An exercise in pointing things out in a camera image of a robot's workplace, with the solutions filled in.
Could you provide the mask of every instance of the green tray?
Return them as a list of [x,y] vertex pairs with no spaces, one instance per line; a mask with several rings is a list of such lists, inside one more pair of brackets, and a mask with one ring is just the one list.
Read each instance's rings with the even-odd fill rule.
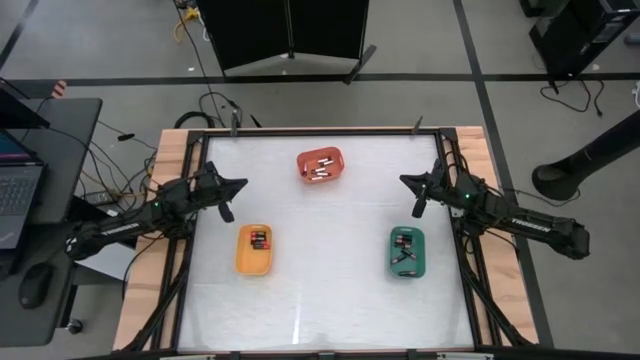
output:
[[[410,235],[412,238],[411,247],[407,250],[416,255],[416,260],[407,258],[398,263],[391,261],[402,254],[402,249],[395,246],[398,235]],[[396,226],[391,230],[389,238],[389,269],[394,275],[401,276],[402,271],[415,271],[416,274],[407,278],[422,277],[426,270],[426,256],[424,252],[424,233],[420,229],[409,226]]]

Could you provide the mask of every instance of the black partition panel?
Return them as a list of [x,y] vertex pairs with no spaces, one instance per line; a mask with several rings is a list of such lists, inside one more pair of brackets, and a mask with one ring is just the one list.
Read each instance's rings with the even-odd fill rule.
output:
[[284,0],[198,0],[220,68],[289,52]]
[[369,0],[290,0],[295,52],[359,59]]

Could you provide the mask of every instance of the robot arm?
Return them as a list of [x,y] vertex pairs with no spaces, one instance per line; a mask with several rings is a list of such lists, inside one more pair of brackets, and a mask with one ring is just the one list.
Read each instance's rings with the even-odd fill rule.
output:
[[[191,180],[196,180],[193,190]],[[224,221],[232,222],[227,202],[246,184],[246,179],[221,177],[213,163],[208,162],[193,177],[175,179],[159,187],[155,199],[138,209],[80,224],[69,236],[65,253],[73,260],[83,260],[109,244],[153,231],[162,231],[167,237],[186,236],[185,217],[209,206],[218,206]]]
[[483,179],[467,172],[459,174],[451,187],[445,171],[436,160],[431,173],[400,176],[417,197],[414,217],[422,216],[427,200],[435,200],[463,213],[462,230],[466,235],[478,236],[495,228],[543,242],[571,259],[589,255],[589,233],[574,219],[521,208],[491,192]]

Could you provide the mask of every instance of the white tabletop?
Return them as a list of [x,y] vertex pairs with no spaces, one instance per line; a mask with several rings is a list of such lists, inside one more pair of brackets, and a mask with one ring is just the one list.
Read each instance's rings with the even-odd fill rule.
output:
[[[342,176],[304,184],[296,156],[336,146]],[[180,351],[379,350],[472,347],[448,210],[415,198],[398,179],[430,170],[432,136],[215,138],[208,160],[249,184],[230,204],[198,216]],[[273,230],[265,276],[235,272],[238,231]],[[395,226],[425,234],[426,274],[389,272]]]

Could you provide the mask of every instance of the plastic tray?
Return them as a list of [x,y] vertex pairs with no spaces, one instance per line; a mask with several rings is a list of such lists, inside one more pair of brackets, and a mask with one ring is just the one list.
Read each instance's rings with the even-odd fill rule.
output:
[[[392,260],[402,254],[402,248],[395,246],[398,235],[410,235],[412,237],[411,247],[407,250],[416,255],[415,260],[407,258],[403,261],[392,264]],[[424,233],[420,229],[409,226],[396,226],[391,231],[389,249],[389,266],[393,274],[401,276],[400,272],[402,271],[415,271],[416,274],[414,276],[407,277],[408,279],[419,278],[424,275],[426,270],[426,255],[424,251]]]
[[[269,249],[254,249],[251,246],[251,232],[264,231],[267,233]],[[236,271],[244,275],[264,275],[271,269],[273,258],[273,236],[267,225],[245,225],[238,233],[236,248]]]
[[[333,164],[322,166],[318,163],[318,160],[331,158]],[[298,173],[302,176],[302,181],[307,184],[319,184],[331,180],[335,180],[340,177],[344,170],[344,159],[342,153],[337,147],[326,147],[322,149],[311,150],[300,153],[297,158]],[[313,170],[324,167],[327,173],[331,176],[327,176],[320,180],[311,180],[314,178]]]

